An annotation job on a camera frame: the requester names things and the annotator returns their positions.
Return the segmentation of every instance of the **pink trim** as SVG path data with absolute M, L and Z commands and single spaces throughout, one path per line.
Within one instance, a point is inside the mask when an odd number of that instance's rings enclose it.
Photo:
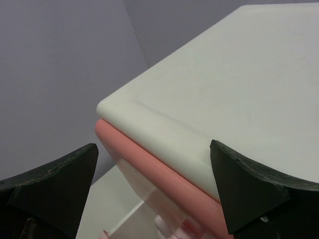
M 227 227 L 221 205 L 175 173 L 128 137 L 100 119 L 95 132 L 104 146 L 112 147 L 128 163 L 148 178 L 156 187 L 220 239 L 233 239 Z

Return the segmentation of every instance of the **white lid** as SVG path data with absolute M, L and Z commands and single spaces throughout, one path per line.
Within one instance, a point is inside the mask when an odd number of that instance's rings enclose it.
M 319 4 L 244 6 L 104 99 L 98 113 L 218 198 L 221 141 L 319 182 Z

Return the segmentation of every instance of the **black object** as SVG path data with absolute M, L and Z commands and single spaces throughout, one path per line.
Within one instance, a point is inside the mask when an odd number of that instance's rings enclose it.
M 74 239 L 98 158 L 88 144 L 0 181 L 1 239 Z
M 319 239 L 318 183 L 274 170 L 215 140 L 210 158 L 235 239 Z

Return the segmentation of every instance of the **wall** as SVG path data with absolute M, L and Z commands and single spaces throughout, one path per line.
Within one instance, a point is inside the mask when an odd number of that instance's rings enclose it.
M 246 4 L 318 0 L 124 0 L 148 67 Z
M 103 175 L 96 105 L 145 69 L 121 0 L 1 1 L 0 179 L 89 142 Z

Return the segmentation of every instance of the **gray wall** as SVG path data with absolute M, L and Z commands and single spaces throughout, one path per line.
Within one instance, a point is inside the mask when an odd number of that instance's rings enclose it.
M 124 0 L 148 67 L 246 4 L 318 0 Z
M 96 105 L 146 69 L 122 0 L 0 2 L 0 179 L 89 142 Z

